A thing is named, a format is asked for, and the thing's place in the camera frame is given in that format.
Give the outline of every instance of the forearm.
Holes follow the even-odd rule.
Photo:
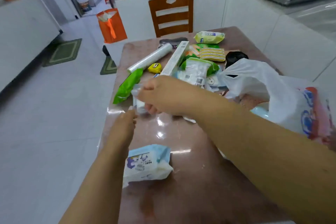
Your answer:
[[[206,98],[192,116],[256,187],[297,223],[335,221],[334,152],[217,94]]]
[[[60,224],[118,222],[127,152],[104,147],[88,171]]]

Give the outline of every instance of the wooden chair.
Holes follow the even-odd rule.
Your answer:
[[[194,0],[149,0],[149,8],[150,13],[152,14],[154,29],[156,33],[156,37],[161,37],[163,35],[168,35],[172,33],[178,32],[192,32],[193,31],[193,23],[194,23]],[[179,13],[171,13],[165,14],[161,16],[157,16],[156,12],[170,9],[188,6],[187,12],[179,12]],[[170,26],[166,28],[159,28],[159,24],[173,22],[173,21],[181,21],[188,20],[188,24]]]

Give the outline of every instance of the orange bag handle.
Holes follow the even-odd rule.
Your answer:
[[[116,36],[116,33],[115,33],[115,31],[114,31],[114,29],[113,29],[113,26],[112,26],[112,19],[108,19],[108,20],[107,20],[107,25],[108,25],[108,27],[110,28],[112,37],[113,37],[114,39],[116,39],[117,36]]]

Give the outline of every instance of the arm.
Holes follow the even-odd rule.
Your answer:
[[[195,119],[234,165],[296,223],[336,222],[336,154],[325,146],[174,78],[149,81],[139,99],[151,113]]]
[[[118,223],[125,159],[134,133],[134,111],[121,114],[60,224]]]

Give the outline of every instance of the white box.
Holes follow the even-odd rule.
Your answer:
[[[189,41],[182,41],[160,75],[173,75],[182,63],[184,53],[189,50]]]

